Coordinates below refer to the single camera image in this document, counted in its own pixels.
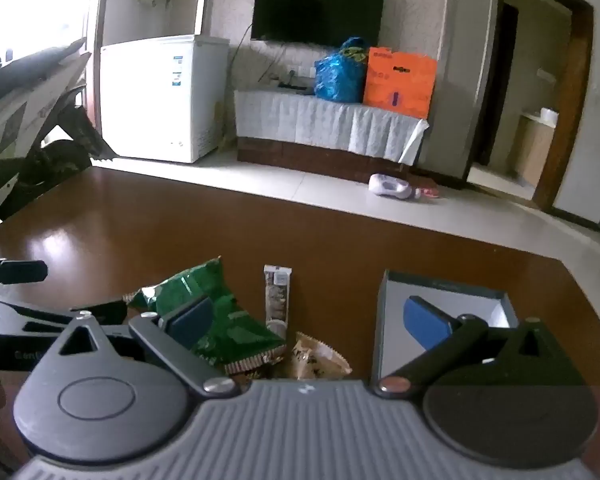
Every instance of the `tiled floor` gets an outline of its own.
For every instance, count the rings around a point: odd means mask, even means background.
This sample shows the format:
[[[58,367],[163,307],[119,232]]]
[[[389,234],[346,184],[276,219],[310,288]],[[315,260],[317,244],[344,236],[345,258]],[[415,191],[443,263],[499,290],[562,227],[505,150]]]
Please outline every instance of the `tiled floor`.
[[[443,188],[442,198],[435,201],[400,202],[372,195],[363,184],[347,180],[237,162],[232,152],[213,153],[192,166],[131,159],[97,164],[352,212],[558,258],[600,316],[600,233],[486,194]]]
[[[496,173],[479,164],[474,164],[471,170],[469,170],[467,181],[472,184],[477,184],[478,186],[489,187],[496,191],[519,196],[526,200],[531,200],[536,192],[536,188],[531,184],[518,182],[513,178]]]

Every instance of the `orange shopping bag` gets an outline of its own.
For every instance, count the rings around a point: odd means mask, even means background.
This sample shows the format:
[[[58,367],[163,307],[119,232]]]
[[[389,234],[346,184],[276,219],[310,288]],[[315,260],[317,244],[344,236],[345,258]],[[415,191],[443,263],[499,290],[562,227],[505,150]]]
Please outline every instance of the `orange shopping bag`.
[[[372,47],[363,103],[426,119],[438,62],[422,54]]]

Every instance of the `wall-mounted tv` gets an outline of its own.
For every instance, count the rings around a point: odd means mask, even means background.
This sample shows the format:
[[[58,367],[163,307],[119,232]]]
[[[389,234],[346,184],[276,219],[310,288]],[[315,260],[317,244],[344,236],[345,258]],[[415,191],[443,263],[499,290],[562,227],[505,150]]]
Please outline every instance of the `wall-mounted tv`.
[[[255,0],[252,40],[340,46],[351,36],[378,46],[384,0]]]

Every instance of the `cable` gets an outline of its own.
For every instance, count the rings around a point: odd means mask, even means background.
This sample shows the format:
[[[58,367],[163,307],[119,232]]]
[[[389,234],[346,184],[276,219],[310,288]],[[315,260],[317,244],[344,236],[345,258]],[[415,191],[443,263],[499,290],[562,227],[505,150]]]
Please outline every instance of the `cable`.
[[[234,61],[235,61],[235,58],[238,56],[238,51],[240,50],[240,47],[242,46],[242,42],[244,41],[244,38],[247,37],[247,32],[249,31],[249,29],[251,27],[253,27],[253,22],[251,22],[249,24],[249,27],[247,27],[247,29],[244,31],[244,34],[242,35],[242,39],[240,40],[240,43],[238,43],[238,48],[235,49],[234,56],[231,58],[231,61],[229,62],[229,68],[227,69],[227,73],[229,75],[231,75],[231,68],[234,66]]]
[[[274,65],[274,63],[277,63],[280,58],[282,57],[282,55],[285,53],[286,50],[286,43],[282,44],[282,49],[280,50],[280,52],[278,53],[278,55],[273,59],[273,61],[271,63],[269,63],[269,66],[267,66],[267,68],[265,69],[265,71],[262,73],[262,75],[260,76],[260,78],[258,79],[258,83],[260,81],[262,81],[262,78],[264,76],[267,75],[267,72],[269,71],[269,69]]]

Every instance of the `box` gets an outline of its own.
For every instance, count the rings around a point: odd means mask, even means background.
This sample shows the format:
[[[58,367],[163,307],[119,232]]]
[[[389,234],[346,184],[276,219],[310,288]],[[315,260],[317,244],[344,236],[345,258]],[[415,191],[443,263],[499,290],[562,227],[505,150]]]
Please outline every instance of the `box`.
[[[378,292],[372,381],[391,374],[425,351],[404,327],[404,303],[411,296],[429,301],[452,317],[474,314],[489,326],[518,326],[506,292],[388,270]]]
[[[426,119],[438,62],[422,54],[372,47],[363,104]]]

